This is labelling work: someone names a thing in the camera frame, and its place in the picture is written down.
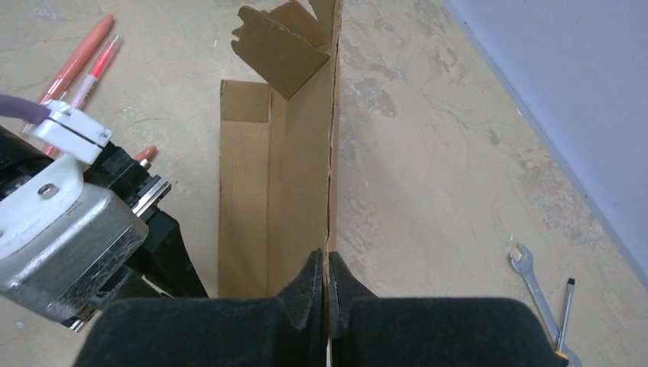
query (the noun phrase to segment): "corrugated cardboard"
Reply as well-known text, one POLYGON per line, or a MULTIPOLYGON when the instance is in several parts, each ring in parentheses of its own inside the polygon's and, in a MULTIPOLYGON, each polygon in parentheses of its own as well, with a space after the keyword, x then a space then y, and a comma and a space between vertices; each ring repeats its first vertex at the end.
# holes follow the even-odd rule
POLYGON ((334 245, 340 4, 310 4, 238 13, 232 48, 269 86, 222 82, 220 297, 273 296, 334 245))

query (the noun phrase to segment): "concrete floor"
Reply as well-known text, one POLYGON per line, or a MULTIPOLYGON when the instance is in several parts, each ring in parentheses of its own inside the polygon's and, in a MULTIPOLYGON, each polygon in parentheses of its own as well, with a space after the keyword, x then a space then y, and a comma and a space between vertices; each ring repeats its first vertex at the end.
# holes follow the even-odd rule
MULTIPOLYGON (((240 5, 279 3, 0 5, 0 92, 29 99, 115 15, 126 43, 86 111, 128 151, 158 145, 152 171, 174 183, 161 206, 213 296, 219 82, 259 80, 230 30, 240 5)), ((645 365, 646 289, 448 12, 433 0, 347 0, 342 27, 338 250, 355 275, 381 296, 504 296, 534 309, 506 259, 524 242, 557 320, 577 279, 567 344, 583 363, 645 365)), ((0 314, 2 365, 70 365, 89 329, 4 299, 0 314)))

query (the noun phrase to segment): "screw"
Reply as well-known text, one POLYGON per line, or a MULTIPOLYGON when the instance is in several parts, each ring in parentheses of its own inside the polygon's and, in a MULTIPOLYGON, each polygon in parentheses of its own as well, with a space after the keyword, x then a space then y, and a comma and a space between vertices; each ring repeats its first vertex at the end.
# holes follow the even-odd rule
POLYGON ((40 189, 38 189, 38 195, 45 200, 51 199, 58 192, 59 188, 56 187, 53 183, 46 183, 40 189))

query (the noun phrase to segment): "wrench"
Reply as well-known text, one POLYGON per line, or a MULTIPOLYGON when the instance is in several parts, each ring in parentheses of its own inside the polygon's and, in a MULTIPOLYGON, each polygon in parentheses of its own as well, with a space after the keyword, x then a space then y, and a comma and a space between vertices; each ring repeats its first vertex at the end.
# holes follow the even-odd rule
MULTIPOLYGON (((540 317, 543 319, 545 329, 549 334, 550 339, 553 341, 553 344, 556 344, 558 337, 560 336, 560 330, 558 329, 556 320, 551 314, 551 309, 549 308, 549 304, 547 303, 546 298, 542 290, 540 289, 538 280, 536 280, 536 275, 533 273, 533 255, 531 254, 531 251, 529 251, 529 249, 521 243, 518 243, 516 247, 520 251, 521 257, 518 261, 516 260, 514 254, 510 253, 508 255, 510 266, 513 268, 513 270, 515 270, 516 273, 518 273, 519 276, 522 277, 522 279, 524 279, 526 287, 529 288, 529 292, 531 292, 533 302, 536 304, 536 307, 538 307, 538 311, 540 312, 540 317)), ((576 367, 583 366, 580 358, 576 355, 576 353, 567 348, 567 345, 563 346, 562 352, 569 357, 569 365, 576 367)))

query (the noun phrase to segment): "marker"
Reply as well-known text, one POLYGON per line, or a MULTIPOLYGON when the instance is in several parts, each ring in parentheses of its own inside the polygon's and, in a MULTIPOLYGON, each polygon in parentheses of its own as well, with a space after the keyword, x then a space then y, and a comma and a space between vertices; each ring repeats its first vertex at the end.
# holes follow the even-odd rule
MULTIPOLYGON (((118 34, 116 34, 108 42, 108 44, 106 44, 102 52, 99 54, 99 57, 97 57, 97 61, 95 61, 95 64, 92 66, 90 73, 86 75, 86 78, 83 80, 81 86, 76 91, 76 94, 72 98, 72 102, 70 102, 70 106, 72 106, 74 109, 83 108, 83 105, 86 104, 86 98, 90 94, 90 91, 95 86, 95 83, 97 83, 99 77, 103 74, 104 70, 106 69, 112 58, 115 56, 119 48, 122 46, 122 42, 122 38, 119 37, 118 34)), ((56 157, 58 155, 58 151, 52 145, 45 145, 45 148, 43 150, 49 157, 56 157)))
POLYGON ((95 25, 83 42, 74 50, 72 56, 61 67, 54 80, 52 80, 52 83, 43 92, 43 95, 40 96, 39 103, 43 103, 48 99, 59 99, 61 97, 63 91, 70 85, 76 75, 79 74, 79 71, 86 65, 90 56, 92 56, 97 46, 99 46, 99 43, 108 34, 112 22, 112 14, 108 14, 95 25))

